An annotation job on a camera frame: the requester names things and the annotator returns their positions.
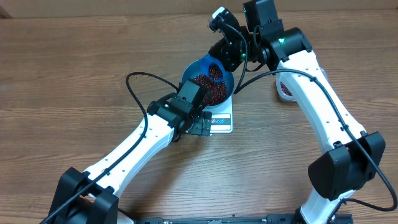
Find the blue plastic measuring scoop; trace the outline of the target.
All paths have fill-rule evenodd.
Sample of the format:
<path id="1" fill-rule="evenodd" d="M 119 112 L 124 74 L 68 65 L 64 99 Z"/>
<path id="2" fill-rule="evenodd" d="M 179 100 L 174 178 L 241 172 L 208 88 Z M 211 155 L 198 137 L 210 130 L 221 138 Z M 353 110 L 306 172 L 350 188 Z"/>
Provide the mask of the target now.
<path id="1" fill-rule="evenodd" d="M 199 59 L 200 69 L 210 80 L 215 82 L 225 81 L 225 70 L 222 63 L 212 57 L 210 54 L 206 54 L 203 58 Z"/>

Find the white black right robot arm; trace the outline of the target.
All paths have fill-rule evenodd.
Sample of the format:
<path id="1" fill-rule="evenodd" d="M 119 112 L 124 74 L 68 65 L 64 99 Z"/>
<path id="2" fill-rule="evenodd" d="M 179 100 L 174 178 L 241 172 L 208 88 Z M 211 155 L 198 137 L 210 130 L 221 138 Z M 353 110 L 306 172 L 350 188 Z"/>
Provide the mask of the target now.
<path id="1" fill-rule="evenodd" d="M 223 34 L 209 54 L 232 72 L 260 62 L 275 75 L 278 90 L 287 88 L 307 117 L 322 155 L 308 167 L 312 192 L 292 223 L 337 223 L 336 212 L 355 191 L 380 175 L 386 147 L 380 133 L 369 134 L 348 112 L 318 64 L 312 45 L 299 28 L 284 29 L 273 1 L 243 5 L 246 25 L 221 7 L 210 29 Z"/>

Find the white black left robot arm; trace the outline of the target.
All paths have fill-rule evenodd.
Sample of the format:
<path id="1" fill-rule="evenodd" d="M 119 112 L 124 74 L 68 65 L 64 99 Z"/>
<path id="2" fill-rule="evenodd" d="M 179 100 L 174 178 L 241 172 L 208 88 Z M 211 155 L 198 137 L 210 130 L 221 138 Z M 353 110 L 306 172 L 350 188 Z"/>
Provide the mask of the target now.
<path id="1" fill-rule="evenodd" d="M 130 181 L 159 151 L 182 134 L 208 136 L 212 113 L 155 101 L 139 126 L 113 151 L 83 172 L 69 168 L 60 178 L 44 223 L 134 223 L 119 209 Z"/>

